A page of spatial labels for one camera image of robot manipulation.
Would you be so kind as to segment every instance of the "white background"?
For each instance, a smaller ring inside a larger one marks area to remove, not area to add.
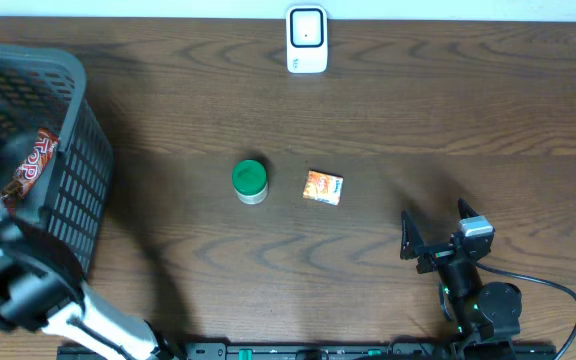
[[[576,21],[576,0],[0,0],[0,15],[281,19],[301,4],[331,19]]]

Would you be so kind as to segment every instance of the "white electronic device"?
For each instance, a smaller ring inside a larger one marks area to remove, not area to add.
[[[317,5],[286,13],[286,65],[293,73],[319,73],[328,65],[328,16]]]

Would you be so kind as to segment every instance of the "small container with green lid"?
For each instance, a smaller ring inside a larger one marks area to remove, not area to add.
[[[258,161],[244,160],[232,171],[232,185],[244,204],[259,204],[268,195],[266,169]]]

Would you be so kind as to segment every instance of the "plastic basket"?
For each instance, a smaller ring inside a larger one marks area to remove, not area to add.
[[[71,54],[0,45],[0,190],[31,153],[39,128],[58,134],[57,153],[17,204],[16,216],[66,242],[87,273],[113,155],[85,89],[84,69]]]

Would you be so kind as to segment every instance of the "wooden table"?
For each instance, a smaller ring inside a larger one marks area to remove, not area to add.
[[[114,146],[92,285],[179,339],[441,336],[454,325],[436,275],[399,260],[399,213],[447,239],[465,196],[497,229],[483,263],[576,291],[576,24],[329,29],[328,70],[299,76],[283,21],[0,18],[0,42],[81,60]],[[230,182],[251,156],[270,164],[259,206]],[[302,199],[308,169],[344,176],[339,206]],[[519,338],[561,346],[572,299],[513,282]],[[60,341],[0,335],[0,359]]]

